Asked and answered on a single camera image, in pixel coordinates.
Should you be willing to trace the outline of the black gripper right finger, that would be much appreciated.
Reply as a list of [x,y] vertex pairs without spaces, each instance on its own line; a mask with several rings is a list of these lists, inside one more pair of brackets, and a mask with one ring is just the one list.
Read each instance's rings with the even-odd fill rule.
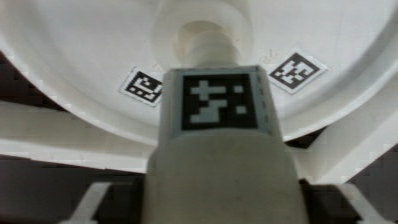
[[299,183],[309,224],[391,224],[352,184]]

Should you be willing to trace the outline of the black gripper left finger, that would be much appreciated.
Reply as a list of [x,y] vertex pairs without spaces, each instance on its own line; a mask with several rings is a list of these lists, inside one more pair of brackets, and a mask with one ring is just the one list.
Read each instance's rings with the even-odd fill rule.
[[94,182],[59,224],[140,224],[142,183]]

